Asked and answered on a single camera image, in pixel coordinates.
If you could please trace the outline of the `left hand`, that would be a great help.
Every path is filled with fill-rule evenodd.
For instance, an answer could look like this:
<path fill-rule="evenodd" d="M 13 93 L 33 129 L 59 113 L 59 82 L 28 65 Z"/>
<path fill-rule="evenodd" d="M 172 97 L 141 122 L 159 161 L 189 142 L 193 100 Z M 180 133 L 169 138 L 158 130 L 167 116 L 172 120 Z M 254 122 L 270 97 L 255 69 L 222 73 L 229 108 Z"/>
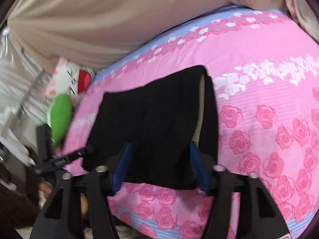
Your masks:
<path fill-rule="evenodd" d="M 52 192 L 52 187 L 46 182 L 41 182 L 38 186 L 39 190 L 44 193 L 44 195 L 48 196 Z"/>

